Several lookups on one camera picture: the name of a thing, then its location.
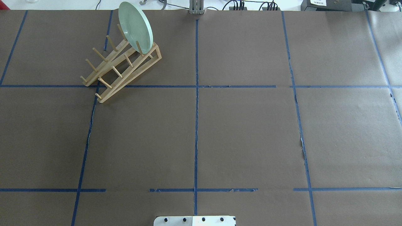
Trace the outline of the light green ceramic plate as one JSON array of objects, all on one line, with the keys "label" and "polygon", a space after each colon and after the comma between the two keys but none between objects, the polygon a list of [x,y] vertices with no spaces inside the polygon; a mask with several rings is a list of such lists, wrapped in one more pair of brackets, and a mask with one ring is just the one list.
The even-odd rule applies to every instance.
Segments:
[{"label": "light green ceramic plate", "polygon": [[145,13],[129,2],[122,2],[119,5],[119,23],[122,31],[132,45],[139,51],[139,43],[142,53],[148,53],[153,46],[153,32]]}]

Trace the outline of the wooden dish rack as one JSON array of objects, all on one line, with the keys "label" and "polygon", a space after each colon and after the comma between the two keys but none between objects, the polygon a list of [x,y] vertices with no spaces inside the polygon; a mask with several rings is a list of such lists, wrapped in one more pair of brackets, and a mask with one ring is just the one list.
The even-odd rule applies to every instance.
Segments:
[{"label": "wooden dish rack", "polygon": [[94,66],[89,59],[86,59],[92,72],[86,78],[80,76],[85,86],[90,86],[94,82],[99,81],[106,87],[101,94],[95,93],[100,103],[108,100],[162,59],[160,48],[155,42],[151,44],[151,49],[146,52],[138,41],[133,45],[130,44],[128,38],[123,34],[121,25],[118,24],[117,26],[122,34],[123,40],[115,46],[110,36],[107,35],[106,39],[111,44],[112,51],[105,57],[98,50],[93,48],[92,50],[102,61],[98,66]]}]

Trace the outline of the grey metal bracket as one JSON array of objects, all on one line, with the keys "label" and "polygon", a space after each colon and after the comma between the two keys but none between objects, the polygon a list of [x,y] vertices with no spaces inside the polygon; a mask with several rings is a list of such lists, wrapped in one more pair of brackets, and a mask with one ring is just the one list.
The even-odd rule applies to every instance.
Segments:
[{"label": "grey metal bracket", "polygon": [[201,15],[204,14],[204,0],[189,0],[189,13]]}]

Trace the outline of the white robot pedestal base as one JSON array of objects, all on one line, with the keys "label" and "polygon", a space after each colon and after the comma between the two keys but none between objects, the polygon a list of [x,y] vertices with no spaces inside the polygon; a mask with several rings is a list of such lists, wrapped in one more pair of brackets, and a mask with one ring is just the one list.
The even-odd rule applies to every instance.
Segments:
[{"label": "white robot pedestal base", "polygon": [[235,216],[158,216],[154,226],[236,226]]}]

